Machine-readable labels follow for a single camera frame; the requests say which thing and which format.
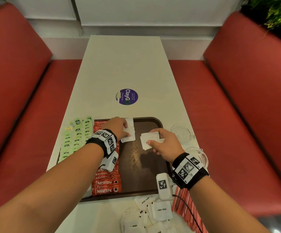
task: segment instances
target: tabletop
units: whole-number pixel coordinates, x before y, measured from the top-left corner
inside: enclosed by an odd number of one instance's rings
[[[137,93],[132,103],[119,103],[118,92]],[[159,37],[91,36],[69,99],[47,170],[59,154],[62,131],[76,117],[94,119],[155,117],[165,129],[191,124]],[[183,148],[199,147],[192,139]],[[120,232],[120,218],[134,198],[84,202],[64,220],[57,232]],[[177,231],[188,231],[175,216]]]

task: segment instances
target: forearm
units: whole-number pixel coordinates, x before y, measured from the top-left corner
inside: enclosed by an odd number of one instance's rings
[[[269,233],[208,176],[191,188],[190,195],[209,233]]]
[[[103,155],[88,144],[51,168],[0,208],[0,232],[11,222],[8,232],[54,232],[88,190]]]

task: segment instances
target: hand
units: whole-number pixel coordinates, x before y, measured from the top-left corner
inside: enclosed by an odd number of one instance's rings
[[[127,128],[127,121],[125,118],[114,117],[108,120],[102,127],[102,129],[111,130],[116,136],[117,141],[120,141],[123,137],[128,137],[130,134],[123,131],[123,127]]]
[[[150,132],[159,132],[160,138],[164,138],[163,143],[148,140],[147,144],[153,148],[154,153],[162,155],[166,161],[172,163],[179,155],[185,152],[174,133],[163,128],[153,129]]]

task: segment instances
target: red cushion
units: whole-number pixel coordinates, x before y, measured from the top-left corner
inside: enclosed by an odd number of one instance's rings
[[[235,12],[204,56],[281,171],[281,40]]]
[[[281,181],[203,61],[170,61],[215,182],[254,216],[281,213]]]
[[[45,173],[81,60],[55,60],[0,158],[0,206]]]
[[[0,148],[51,56],[13,5],[0,6]]]

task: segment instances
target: wristband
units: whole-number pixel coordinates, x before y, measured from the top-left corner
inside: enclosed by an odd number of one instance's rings
[[[108,158],[116,149],[116,141],[116,135],[111,130],[105,129],[95,132],[85,144],[95,143],[99,145],[104,151],[104,158]]]
[[[188,153],[182,153],[174,162],[175,170],[171,172],[171,179],[182,189],[190,190],[204,176],[209,176],[203,164]]]

